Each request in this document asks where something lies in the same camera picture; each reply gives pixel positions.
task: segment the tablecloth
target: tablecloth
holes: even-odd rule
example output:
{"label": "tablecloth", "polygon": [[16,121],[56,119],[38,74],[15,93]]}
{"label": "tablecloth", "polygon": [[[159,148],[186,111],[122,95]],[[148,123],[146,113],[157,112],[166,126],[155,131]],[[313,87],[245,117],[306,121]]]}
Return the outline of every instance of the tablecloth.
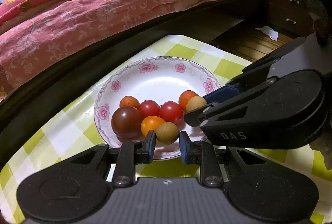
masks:
{"label": "tablecloth", "polygon": [[[206,43],[180,35],[170,35],[139,52],[88,89],[38,130],[8,161],[0,172],[0,209],[10,223],[24,220],[16,200],[16,190],[30,174],[71,157],[96,144],[104,143],[93,121],[94,102],[102,85],[126,65],[155,56],[175,56],[192,60],[212,72],[220,85],[241,73],[250,64],[240,57]],[[295,150],[258,150],[258,153],[311,178],[319,189],[319,202],[311,221],[332,221],[332,171],[323,157],[308,145]],[[183,165],[181,159],[156,161],[136,166],[137,176],[198,176],[196,165]],[[110,172],[107,180],[112,179]]]}

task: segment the white paper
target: white paper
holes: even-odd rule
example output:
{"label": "white paper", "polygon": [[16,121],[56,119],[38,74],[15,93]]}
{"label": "white paper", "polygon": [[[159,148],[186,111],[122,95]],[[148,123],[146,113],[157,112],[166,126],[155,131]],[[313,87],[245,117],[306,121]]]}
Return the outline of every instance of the white paper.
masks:
{"label": "white paper", "polygon": [[256,30],[262,31],[264,34],[268,35],[272,40],[278,40],[278,32],[270,28],[269,26],[263,26],[262,28],[256,28]]}

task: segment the white floral plate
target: white floral plate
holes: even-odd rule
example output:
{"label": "white floral plate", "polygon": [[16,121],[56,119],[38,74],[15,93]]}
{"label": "white floral plate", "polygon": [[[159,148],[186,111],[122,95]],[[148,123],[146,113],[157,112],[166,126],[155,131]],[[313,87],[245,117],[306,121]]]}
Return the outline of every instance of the white floral plate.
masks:
{"label": "white floral plate", "polygon": [[[115,73],[101,88],[95,103],[94,119],[99,134],[111,147],[120,147],[111,127],[111,118],[125,96],[133,96],[140,103],[154,100],[159,105],[166,101],[178,102],[186,90],[203,96],[220,88],[218,80],[202,66],[176,57],[155,57],[132,63]],[[199,127],[192,128],[184,121],[179,129],[187,131],[190,139],[206,140]],[[154,159],[180,156],[179,139],[170,145],[156,143]]]}

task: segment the brown ball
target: brown ball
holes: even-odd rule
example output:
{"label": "brown ball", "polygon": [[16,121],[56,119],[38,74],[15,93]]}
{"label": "brown ball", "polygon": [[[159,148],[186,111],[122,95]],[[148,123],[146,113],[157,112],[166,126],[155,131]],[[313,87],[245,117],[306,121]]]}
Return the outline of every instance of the brown ball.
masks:
{"label": "brown ball", "polygon": [[203,97],[195,96],[192,97],[186,106],[186,111],[191,112],[197,108],[203,107],[207,104],[206,100]]}
{"label": "brown ball", "polygon": [[141,133],[143,115],[132,106],[118,108],[111,120],[112,129],[119,138],[131,139]]}
{"label": "brown ball", "polygon": [[162,123],[156,131],[156,138],[162,144],[172,144],[180,135],[179,128],[171,122]]}

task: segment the bed frame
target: bed frame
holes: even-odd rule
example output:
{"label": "bed frame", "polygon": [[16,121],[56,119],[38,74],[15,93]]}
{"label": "bed frame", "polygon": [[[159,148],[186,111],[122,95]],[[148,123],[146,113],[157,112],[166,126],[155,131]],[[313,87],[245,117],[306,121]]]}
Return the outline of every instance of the bed frame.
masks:
{"label": "bed frame", "polygon": [[246,5],[246,9],[250,10],[241,19],[256,13],[261,7],[260,0],[221,0],[170,13],[86,47],[22,85],[0,102],[0,170],[50,118],[110,70],[166,35],[179,34],[174,26],[169,26],[178,18],[187,17],[190,20],[190,16],[198,11],[212,7],[229,9],[234,4]]}

